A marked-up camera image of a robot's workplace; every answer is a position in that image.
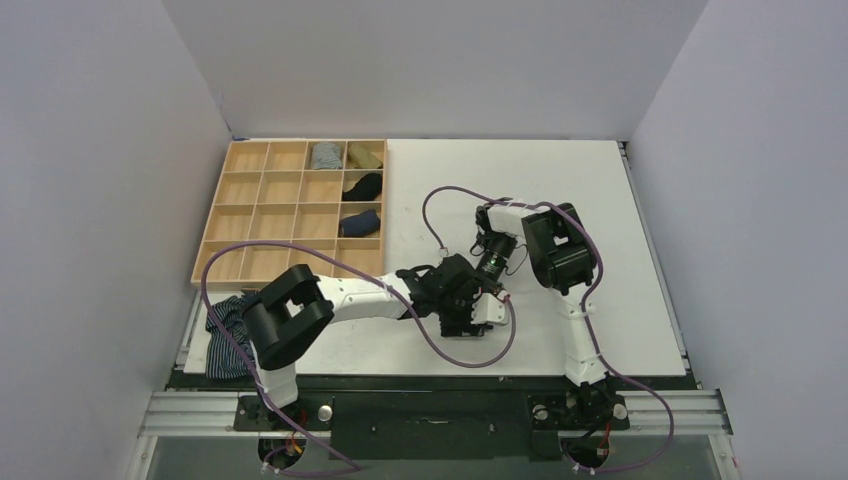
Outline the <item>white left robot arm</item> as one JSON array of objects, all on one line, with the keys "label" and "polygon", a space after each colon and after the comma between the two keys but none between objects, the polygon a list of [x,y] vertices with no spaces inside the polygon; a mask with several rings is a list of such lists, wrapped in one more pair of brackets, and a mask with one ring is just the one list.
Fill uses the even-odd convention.
[{"label": "white left robot arm", "polygon": [[481,336],[506,321],[504,255],[483,254],[477,264],[455,254],[438,265],[400,269],[373,279],[315,274],[298,264],[246,302],[242,319],[258,365],[263,400],[259,416],[272,429],[298,416],[295,363],[331,324],[434,315],[443,337]]}]

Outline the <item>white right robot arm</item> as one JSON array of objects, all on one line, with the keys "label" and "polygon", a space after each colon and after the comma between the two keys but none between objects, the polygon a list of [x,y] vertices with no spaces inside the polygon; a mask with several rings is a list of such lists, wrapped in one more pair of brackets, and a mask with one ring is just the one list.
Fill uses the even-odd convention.
[{"label": "white right robot arm", "polygon": [[589,295],[603,278],[603,263],[570,203],[525,205],[509,199],[476,209],[476,244],[486,252],[522,239],[537,282],[553,294],[565,341],[565,376],[575,388],[559,416],[579,427],[598,427],[613,416],[610,370],[590,320]]}]

